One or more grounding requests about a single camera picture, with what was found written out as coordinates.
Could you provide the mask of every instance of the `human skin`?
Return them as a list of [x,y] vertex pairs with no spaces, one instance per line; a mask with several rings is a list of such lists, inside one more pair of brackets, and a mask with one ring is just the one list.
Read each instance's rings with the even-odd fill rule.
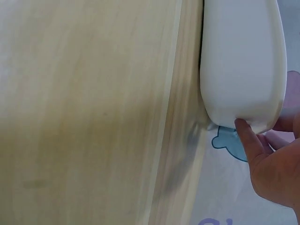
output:
[[235,126],[247,155],[254,191],[294,209],[300,224],[300,108],[284,110],[273,128],[293,132],[292,143],[271,133],[256,135],[241,119]]

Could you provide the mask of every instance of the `light wood surface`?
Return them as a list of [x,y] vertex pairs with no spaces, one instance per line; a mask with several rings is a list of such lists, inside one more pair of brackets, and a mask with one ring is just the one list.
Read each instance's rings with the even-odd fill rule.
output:
[[0,224],[187,224],[203,2],[0,0]]

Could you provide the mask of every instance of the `white plastic container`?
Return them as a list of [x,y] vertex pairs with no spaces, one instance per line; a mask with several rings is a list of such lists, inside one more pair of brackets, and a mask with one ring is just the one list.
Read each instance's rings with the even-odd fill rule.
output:
[[276,0],[206,0],[200,88],[211,120],[272,129],[285,97],[285,39]]

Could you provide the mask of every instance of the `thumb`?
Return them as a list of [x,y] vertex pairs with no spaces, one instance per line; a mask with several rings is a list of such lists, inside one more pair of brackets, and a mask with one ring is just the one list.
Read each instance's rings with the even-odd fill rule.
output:
[[246,121],[237,119],[235,126],[240,141],[245,149],[250,170],[253,171],[254,168],[269,155],[265,154],[262,143]]

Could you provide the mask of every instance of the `wooden edge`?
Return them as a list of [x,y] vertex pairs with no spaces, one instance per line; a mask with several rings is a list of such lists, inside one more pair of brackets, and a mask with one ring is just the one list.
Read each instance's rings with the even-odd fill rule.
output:
[[163,145],[148,224],[188,224],[208,116],[199,90],[203,0],[183,0]]

